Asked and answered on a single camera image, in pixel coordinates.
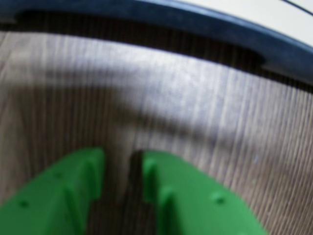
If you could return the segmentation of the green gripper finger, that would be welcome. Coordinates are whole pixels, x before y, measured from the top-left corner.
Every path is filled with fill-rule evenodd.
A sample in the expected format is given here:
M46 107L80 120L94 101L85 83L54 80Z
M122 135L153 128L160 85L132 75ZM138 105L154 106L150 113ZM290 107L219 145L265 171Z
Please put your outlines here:
M70 153L37 175L0 207L2 235L84 235L89 210L102 194L105 153Z
M144 151L142 180L159 235L267 233L237 194L178 156Z

